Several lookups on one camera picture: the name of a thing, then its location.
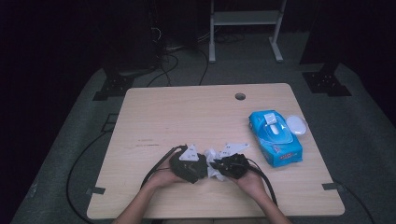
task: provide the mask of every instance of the white shelf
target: white shelf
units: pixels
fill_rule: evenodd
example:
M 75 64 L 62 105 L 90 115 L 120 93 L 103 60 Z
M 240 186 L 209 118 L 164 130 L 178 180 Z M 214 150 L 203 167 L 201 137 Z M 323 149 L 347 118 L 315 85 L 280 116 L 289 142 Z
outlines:
M 215 12 L 214 25 L 276 24 L 278 14 L 278 10 Z

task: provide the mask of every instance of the tissue box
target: tissue box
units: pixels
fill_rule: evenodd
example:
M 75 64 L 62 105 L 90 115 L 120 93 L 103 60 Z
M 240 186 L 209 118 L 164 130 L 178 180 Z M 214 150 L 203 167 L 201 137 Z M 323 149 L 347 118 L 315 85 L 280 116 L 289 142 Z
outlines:
M 297 136 L 275 110 L 253 112 L 249 121 L 250 129 L 270 165 L 279 167 L 303 160 L 303 147 Z

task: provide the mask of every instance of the hand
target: hand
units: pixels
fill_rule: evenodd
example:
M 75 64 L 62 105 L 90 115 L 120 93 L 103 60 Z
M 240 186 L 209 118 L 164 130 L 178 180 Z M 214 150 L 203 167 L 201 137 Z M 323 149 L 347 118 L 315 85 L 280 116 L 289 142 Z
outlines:
M 248 170 L 247 173 L 239 179 L 230 179 L 254 200 L 257 200 L 260 197 L 268 197 L 268 194 L 265 191 L 265 186 L 262 183 L 262 177 L 250 170 Z
M 185 180 L 181 179 L 177 175 L 175 175 L 170 169 L 171 165 L 169 163 L 170 158 L 166 159 L 157 169 L 157 171 L 151 176 L 146 184 L 151 185 L 154 188 L 162 188 L 169 186 L 176 182 L 184 182 Z

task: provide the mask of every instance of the gray carpet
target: gray carpet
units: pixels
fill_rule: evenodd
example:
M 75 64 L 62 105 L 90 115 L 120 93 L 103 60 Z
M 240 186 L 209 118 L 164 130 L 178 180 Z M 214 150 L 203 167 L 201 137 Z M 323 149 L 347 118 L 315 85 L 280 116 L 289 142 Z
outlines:
M 311 93 L 302 72 L 318 71 L 321 64 L 299 65 L 307 33 L 280 34 L 278 45 L 283 63 L 275 61 L 268 36 L 246 35 L 240 42 L 217 44 L 217 62 L 209 65 L 202 85 L 289 83 L 332 177 L 359 196 L 376 223 L 393 223 L 396 218 L 395 128 L 363 88 L 359 77 L 343 65 L 335 74 L 352 96 Z M 207 43 L 200 45 L 200 49 L 207 54 Z M 171 85 L 198 85 L 206 66 L 202 52 L 182 50 L 173 55 L 179 62 L 169 72 Z M 164 69 L 174 64 L 174 58 L 164 57 Z M 146 87 L 161 72 L 158 69 L 137 78 L 134 87 Z M 101 102 L 92 100 L 105 79 L 103 70 L 99 70 L 86 84 L 12 223 L 85 223 L 67 203 L 66 182 L 80 153 L 102 134 L 108 114 L 120 111 L 122 97 Z M 166 77 L 159 77 L 151 87 L 167 84 Z M 110 137 L 111 133 L 106 133 L 88 147 L 70 176 L 70 200 L 83 216 L 90 201 L 87 189 L 95 185 Z M 291 220 L 294 223 L 371 223 L 350 192 L 343 191 L 340 195 L 346 207 L 340 217 L 292 217 Z

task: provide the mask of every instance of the wooden table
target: wooden table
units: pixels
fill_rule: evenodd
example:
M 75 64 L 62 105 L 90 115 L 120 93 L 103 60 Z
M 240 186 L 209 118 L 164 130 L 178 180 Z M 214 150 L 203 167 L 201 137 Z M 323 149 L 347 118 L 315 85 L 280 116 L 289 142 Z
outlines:
M 245 100 L 235 95 L 243 93 Z M 172 147 L 195 144 L 198 152 L 249 143 L 241 153 L 270 179 L 286 216 L 339 216 L 345 211 L 318 147 L 307 130 L 299 136 L 303 161 L 271 167 L 248 127 L 253 111 L 274 109 L 304 117 L 288 84 L 164 87 L 128 90 L 87 211 L 90 218 L 120 214 L 139 191 L 148 171 Z M 263 217 L 260 208 L 230 180 L 205 178 L 177 183 L 154 195 L 147 218 Z

